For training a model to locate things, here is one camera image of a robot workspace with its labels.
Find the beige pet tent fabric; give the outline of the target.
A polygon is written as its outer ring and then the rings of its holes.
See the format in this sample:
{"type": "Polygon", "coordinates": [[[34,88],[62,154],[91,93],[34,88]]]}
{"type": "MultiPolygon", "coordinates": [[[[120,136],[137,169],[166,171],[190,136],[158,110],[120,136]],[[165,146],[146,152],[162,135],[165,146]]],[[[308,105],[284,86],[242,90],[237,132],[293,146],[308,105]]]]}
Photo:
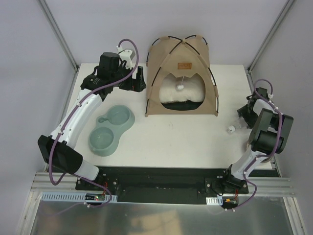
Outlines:
{"type": "Polygon", "coordinates": [[[147,91],[145,116],[149,115],[215,115],[219,114],[219,94],[210,67],[209,45],[201,35],[186,38],[165,36],[156,39],[149,48],[147,59],[147,91]],[[163,79],[173,74],[175,77],[192,77],[198,74],[205,84],[203,102],[176,102],[179,110],[169,108],[159,100],[159,90],[163,79]]]}

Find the white fluffy cushion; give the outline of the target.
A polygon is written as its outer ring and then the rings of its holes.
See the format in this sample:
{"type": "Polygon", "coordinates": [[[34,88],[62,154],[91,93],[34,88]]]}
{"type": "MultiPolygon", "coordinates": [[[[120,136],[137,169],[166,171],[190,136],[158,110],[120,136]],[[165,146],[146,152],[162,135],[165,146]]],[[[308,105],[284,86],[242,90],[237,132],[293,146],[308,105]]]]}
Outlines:
{"type": "Polygon", "coordinates": [[[173,102],[203,102],[205,98],[205,84],[203,79],[196,73],[192,77],[175,77],[167,75],[159,90],[161,103],[173,102]]]}

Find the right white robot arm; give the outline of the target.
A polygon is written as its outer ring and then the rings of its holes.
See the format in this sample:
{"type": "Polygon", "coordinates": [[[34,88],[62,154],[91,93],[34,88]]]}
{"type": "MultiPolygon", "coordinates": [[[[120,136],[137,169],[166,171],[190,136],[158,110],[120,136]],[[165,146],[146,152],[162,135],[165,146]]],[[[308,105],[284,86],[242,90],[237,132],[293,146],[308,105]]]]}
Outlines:
{"type": "Polygon", "coordinates": [[[279,112],[270,100],[257,99],[252,112],[257,119],[248,139],[247,150],[220,179],[221,190],[225,193],[242,189],[256,167],[274,154],[280,154],[293,125],[294,118],[279,112]]]}

